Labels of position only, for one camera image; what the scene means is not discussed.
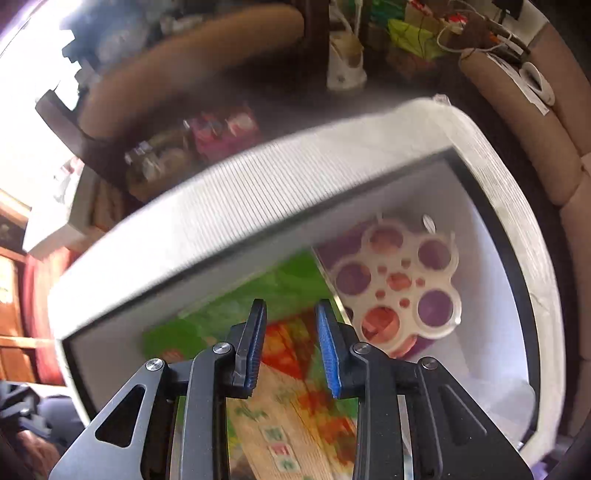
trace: metal screw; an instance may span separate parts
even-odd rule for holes
[[[425,358],[421,358],[421,365],[423,368],[427,370],[435,370],[438,366],[437,360],[435,360],[432,356],[426,356]]]
[[[365,355],[366,353],[369,353],[369,351],[371,350],[371,345],[365,342],[358,342],[355,345],[353,345],[353,350],[355,351],[355,353],[358,353],[359,355]]]
[[[153,358],[146,362],[146,368],[151,372],[160,370],[164,366],[164,362],[160,358]]]
[[[232,345],[230,345],[228,342],[219,342],[213,346],[213,351],[218,355],[228,353],[231,349]]]

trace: white storage bin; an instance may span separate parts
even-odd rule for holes
[[[490,398],[478,399],[480,391],[495,384],[529,384],[535,392],[531,424],[521,419],[527,417],[525,408],[523,416],[507,418],[504,429],[511,430],[514,443],[525,443],[521,452],[528,463],[538,461],[551,448],[564,388],[560,306],[547,251],[513,179],[499,176],[508,173],[498,158],[487,157],[482,145],[480,151],[471,147],[470,164],[470,148],[443,134],[441,119],[430,110],[443,115],[444,107],[427,100],[413,103],[239,155],[145,207],[75,263],[50,296],[50,320],[80,412],[93,416],[144,363],[143,331],[199,299],[229,291],[378,212],[410,222],[428,214],[438,231],[455,234],[460,261],[453,283],[462,299],[462,322],[418,357],[438,358],[496,414],[499,405],[484,405]],[[451,121],[466,122],[460,112],[445,108],[446,128]],[[368,122],[373,124],[363,149],[334,142],[338,135],[358,134]],[[385,128],[388,122],[394,126]],[[419,143],[425,141],[424,130],[413,133],[417,122],[422,129],[430,122],[436,132],[430,144]],[[475,129],[473,135],[481,134]],[[397,139],[400,151],[377,148]],[[436,153],[450,147],[455,150]],[[292,164],[274,164],[286,161],[286,155]],[[321,158],[306,164],[311,155]],[[355,164],[356,155],[367,164]],[[492,176],[486,192],[484,175]],[[507,188],[517,201],[499,197]],[[219,196],[208,197],[212,192]],[[529,243],[515,232],[518,221],[529,222],[529,228],[534,222],[525,234]],[[527,249],[540,248],[534,278]],[[545,308],[532,304],[531,294],[544,297]],[[547,348],[542,351],[540,343]]]

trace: wooden cabinet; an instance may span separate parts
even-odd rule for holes
[[[18,346],[22,337],[17,267],[13,260],[0,255],[0,379],[35,381],[31,360]]]

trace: sofa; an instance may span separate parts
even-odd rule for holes
[[[529,49],[526,60],[556,96],[545,115],[486,53],[466,50],[460,69],[515,136],[560,215],[578,298],[578,351],[570,352],[577,359],[577,378],[563,419],[565,433],[574,437],[591,408],[591,85],[550,23]]]

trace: sofa armrest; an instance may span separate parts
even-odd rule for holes
[[[530,61],[554,90],[552,109],[579,155],[591,152],[591,85],[585,73],[551,24],[540,31],[530,50]]]
[[[555,205],[577,189],[582,165],[568,133],[554,114],[543,115],[485,53],[466,51],[460,69],[517,137]]]

